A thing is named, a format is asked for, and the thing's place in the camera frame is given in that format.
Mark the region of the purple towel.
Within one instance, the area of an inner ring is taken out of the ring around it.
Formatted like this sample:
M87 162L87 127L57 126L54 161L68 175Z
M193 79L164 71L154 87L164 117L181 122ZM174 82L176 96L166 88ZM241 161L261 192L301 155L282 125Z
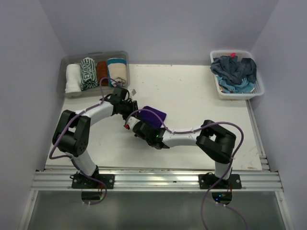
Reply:
M166 119L166 113L150 106L144 106L140 110L140 117L154 128L160 128Z

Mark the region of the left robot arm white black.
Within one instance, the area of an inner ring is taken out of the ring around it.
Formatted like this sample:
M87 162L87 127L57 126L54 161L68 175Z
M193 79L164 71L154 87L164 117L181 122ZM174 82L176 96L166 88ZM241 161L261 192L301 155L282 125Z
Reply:
M137 109L137 102L127 99L119 102L101 101L80 111L63 111L52 138L53 147L49 158L69 158L84 175L83 183L89 188L97 187L100 182L98 167L87 151L91 126L117 114L127 119Z

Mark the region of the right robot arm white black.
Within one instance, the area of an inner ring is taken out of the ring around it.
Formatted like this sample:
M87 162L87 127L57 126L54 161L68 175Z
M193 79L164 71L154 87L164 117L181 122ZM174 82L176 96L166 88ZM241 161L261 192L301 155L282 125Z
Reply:
M155 128L143 121L134 124L132 131L135 136L145 140L155 149L169 149L178 146L197 146L215 161L214 184L225 188L231 182L231 155L236 142L236 135L213 121L206 120L199 131L173 131Z

